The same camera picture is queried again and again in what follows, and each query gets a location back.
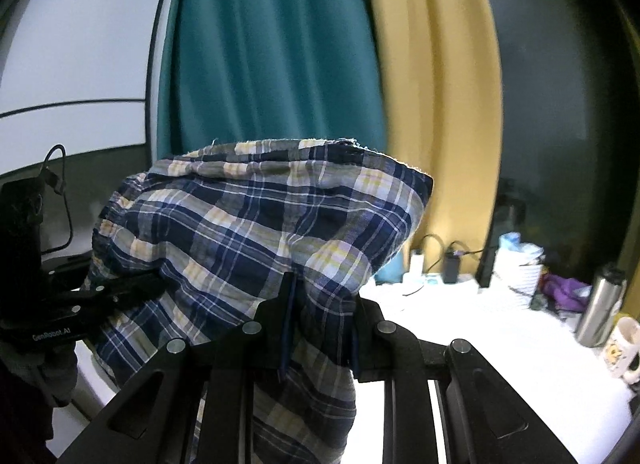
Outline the blue yellow plaid pants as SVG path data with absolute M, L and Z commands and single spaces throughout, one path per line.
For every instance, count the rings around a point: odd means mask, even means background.
M 277 369 L 259 377 L 256 463 L 336 463 L 356 416 L 360 288 L 418 227 L 433 179 L 352 140 L 212 144 L 127 177 L 99 214 L 85 289 L 139 271 L 168 286 L 90 345 L 118 384 L 171 338 L 194 345 L 281 298 Z M 285 276 L 296 288 L 283 294 Z

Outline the white power strip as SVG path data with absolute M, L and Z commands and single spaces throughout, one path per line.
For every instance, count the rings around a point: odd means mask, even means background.
M 461 274 L 454 283 L 445 283 L 440 273 L 406 273 L 401 280 L 401 295 L 409 297 L 420 291 L 472 291 L 480 289 L 477 280 L 471 274 Z

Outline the steel thermos bottle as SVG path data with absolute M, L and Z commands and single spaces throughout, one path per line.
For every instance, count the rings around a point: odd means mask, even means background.
M 579 345 L 594 348 L 605 343 L 614 317 L 622 308 L 626 288 L 626 274 L 615 263 L 608 263 L 597 272 L 587 308 L 575 331 Z

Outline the black charger adapter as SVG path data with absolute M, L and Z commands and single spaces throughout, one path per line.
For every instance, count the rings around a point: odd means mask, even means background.
M 460 274 L 461 257 L 457 250 L 448 249 L 442 262 L 442 282 L 456 284 Z

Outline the purple cloth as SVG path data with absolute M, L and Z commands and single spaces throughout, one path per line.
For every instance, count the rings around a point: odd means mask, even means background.
M 592 286 L 570 277 L 545 274 L 541 279 L 541 293 L 549 298 L 556 309 L 582 313 L 586 310 Z

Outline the white perforated basket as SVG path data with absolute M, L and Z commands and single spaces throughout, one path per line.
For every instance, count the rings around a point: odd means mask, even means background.
M 523 242 L 518 232 L 498 238 L 492 275 L 518 296 L 532 298 L 538 287 L 544 261 L 544 249 Z

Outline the white charger adapter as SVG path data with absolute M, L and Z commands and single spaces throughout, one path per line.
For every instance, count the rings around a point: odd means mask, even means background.
M 410 253 L 407 275 L 411 277 L 420 277 L 424 268 L 424 252 L 420 249 L 413 250 Z

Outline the teal curtain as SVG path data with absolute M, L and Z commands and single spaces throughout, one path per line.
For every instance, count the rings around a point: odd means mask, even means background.
M 171 0 L 156 153 L 213 142 L 387 143 L 370 0 Z

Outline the yellow curtain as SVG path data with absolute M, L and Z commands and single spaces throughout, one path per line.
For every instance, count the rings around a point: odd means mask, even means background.
M 424 234 L 471 250 L 488 238 L 500 170 L 502 79 L 489 0 L 371 0 L 387 117 L 387 150 L 427 172 L 434 190 L 415 247 L 442 266 Z

